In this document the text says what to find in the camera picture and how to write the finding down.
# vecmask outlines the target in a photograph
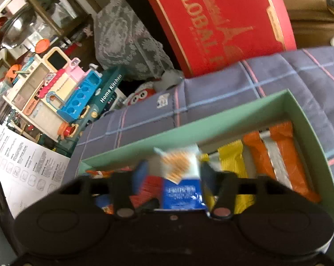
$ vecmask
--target lace fabric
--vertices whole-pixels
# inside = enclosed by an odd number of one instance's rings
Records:
[[[96,58],[104,69],[124,65],[125,80],[160,78],[173,64],[125,0],[110,0],[95,20]]]

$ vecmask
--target toy sink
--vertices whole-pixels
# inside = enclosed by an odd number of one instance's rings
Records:
[[[91,99],[100,83],[101,78],[94,70],[91,70],[79,85],[79,89],[77,89],[61,109],[58,110],[58,114],[69,123],[78,119],[80,113],[87,105],[88,100]]]

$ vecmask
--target brown leather sofa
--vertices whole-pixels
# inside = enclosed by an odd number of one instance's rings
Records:
[[[300,48],[329,46],[334,36],[334,15],[326,0],[284,0],[296,45]]]

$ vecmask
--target white paper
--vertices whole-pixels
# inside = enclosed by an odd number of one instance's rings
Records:
[[[12,215],[57,189],[69,160],[0,125],[0,181]]]

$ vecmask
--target green box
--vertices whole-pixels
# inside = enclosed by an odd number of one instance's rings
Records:
[[[132,165],[152,156],[153,147],[167,150],[193,143],[205,145],[218,137],[235,137],[284,119],[292,121],[294,136],[312,183],[322,197],[320,204],[334,218],[334,179],[331,170],[308,119],[288,90],[85,159],[79,166],[79,174],[107,165],[122,166],[122,161],[125,165]],[[334,260],[334,238],[327,254]]]

